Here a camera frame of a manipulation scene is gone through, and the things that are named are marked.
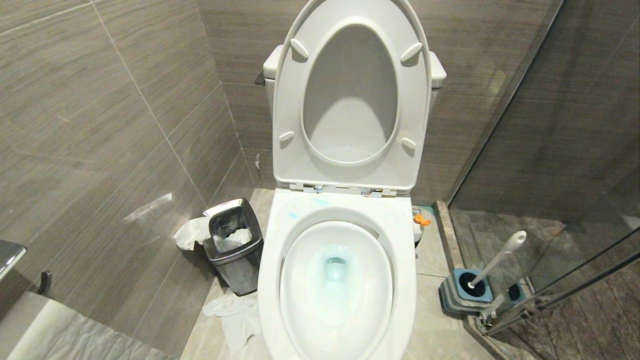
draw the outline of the toilet seat hinge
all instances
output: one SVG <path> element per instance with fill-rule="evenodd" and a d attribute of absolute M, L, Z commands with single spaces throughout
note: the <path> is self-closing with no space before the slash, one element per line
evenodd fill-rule
<path fill-rule="evenodd" d="M 289 188 L 291 190 L 302 191 L 305 193 L 321 193 L 323 190 L 323 185 L 320 184 L 305 184 L 305 183 L 295 183 L 289 184 Z"/>
<path fill-rule="evenodd" d="M 362 188 L 361 194 L 366 197 L 396 196 L 397 191 L 386 188 Z"/>

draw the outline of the gray wall tile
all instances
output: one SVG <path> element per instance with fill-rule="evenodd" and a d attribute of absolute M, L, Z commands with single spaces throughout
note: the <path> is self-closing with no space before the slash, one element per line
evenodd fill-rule
<path fill-rule="evenodd" d="M 214 280 L 204 248 L 184 251 L 175 260 L 134 336 L 180 357 Z"/>
<path fill-rule="evenodd" d="M 50 270 L 54 299 L 180 354 L 212 272 L 171 237 L 206 207 L 199 190 L 253 188 L 197 7 L 49 3 L 0 1 L 0 237 L 28 247 L 0 317 Z M 179 124 L 169 143 L 160 126 Z"/>
<path fill-rule="evenodd" d="M 93 8 L 5 34 L 0 52 L 0 236 L 32 250 L 31 278 L 163 136 Z"/>
<path fill-rule="evenodd" d="M 89 2 L 90 0 L 2 0 L 0 1 L 0 33 Z"/>
<path fill-rule="evenodd" d="M 420 163 L 418 179 L 411 190 L 412 203 L 430 206 L 435 199 L 446 197 L 460 170 L 461 166 L 456 165 Z"/>
<path fill-rule="evenodd" d="M 422 161 L 460 166 L 496 109 L 493 97 L 438 94 L 429 115 Z"/>
<path fill-rule="evenodd" d="M 109 34 L 165 133 L 220 82 L 193 1 L 101 1 Z"/>
<path fill-rule="evenodd" d="M 273 177 L 273 154 L 271 150 L 243 149 L 249 171 L 256 188 L 274 189 L 278 185 Z M 256 155 L 260 155 L 260 169 L 255 166 Z"/>
<path fill-rule="evenodd" d="M 271 114 L 264 86 L 224 83 L 242 146 L 271 150 Z"/>
<path fill-rule="evenodd" d="M 253 83 L 306 0 L 197 0 L 222 81 Z"/>
<path fill-rule="evenodd" d="M 244 160 L 244 154 L 242 151 L 239 151 L 227 175 L 224 180 L 222 180 L 220 187 L 209 201 L 207 207 L 215 206 L 239 197 L 244 197 L 247 200 L 251 199 L 253 190 L 253 181 L 249 173 L 249 168 Z"/>
<path fill-rule="evenodd" d="M 204 206 L 163 142 L 50 266 L 51 297 L 133 334 L 180 252 L 172 235 Z"/>
<path fill-rule="evenodd" d="M 579 220 L 640 164 L 637 7 L 567 2 L 455 206 Z"/>
<path fill-rule="evenodd" d="M 169 135 L 169 141 L 208 202 L 240 150 L 222 86 Z"/>
<path fill-rule="evenodd" d="M 501 97 L 521 77 L 557 1 L 420 0 L 412 6 L 447 71 L 444 94 Z"/>
<path fill-rule="evenodd" d="M 519 96 L 576 102 L 637 17 L 637 10 L 633 11 L 637 3 L 621 4 L 627 8 L 602 12 L 598 1 L 568 1 L 523 80 Z"/>

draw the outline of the toilet brush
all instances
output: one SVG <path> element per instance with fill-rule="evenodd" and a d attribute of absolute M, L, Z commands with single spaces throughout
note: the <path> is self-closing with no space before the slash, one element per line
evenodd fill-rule
<path fill-rule="evenodd" d="M 454 269 L 438 290 L 442 308 L 453 313 L 479 313 L 488 307 L 493 301 L 493 294 L 486 276 L 501 260 L 514 253 L 526 238 L 525 231 L 518 231 L 512 235 L 482 272 L 464 268 Z"/>

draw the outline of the toilet tank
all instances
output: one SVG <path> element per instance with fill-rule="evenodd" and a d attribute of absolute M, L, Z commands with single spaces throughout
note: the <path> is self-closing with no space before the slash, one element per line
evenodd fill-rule
<path fill-rule="evenodd" d="M 271 113 L 271 118 L 273 118 L 273 90 L 276 85 L 276 72 L 278 72 L 280 52 L 282 52 L 282 45 L 276 46 L 264 64 L 262 64 L 264 86 L 267 90 L 267 99 L 269 100 L 269 112 Z M 429 112 L 431 112 L 436 97 L 438 96 L 438 89 L 442 87 L 444 79 L 447 77 L 447 72 L 444 70 L 440 60 L 433 51 L 429 52 L 429 60 L 431 62 L 431 103 L 429 105 Z"/>

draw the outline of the orange valve handle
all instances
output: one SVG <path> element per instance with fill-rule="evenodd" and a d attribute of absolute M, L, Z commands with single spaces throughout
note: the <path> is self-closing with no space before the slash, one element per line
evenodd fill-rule
<path fill-rule="evenodd" d="M 421 214 L 415 215 L 413 217 L 413 222 L 415 222 L 416 224 L 420 224 L 422 226 L 431 225 L 431 221 L 425 219 L 424 216 L 422 216 Z"/>

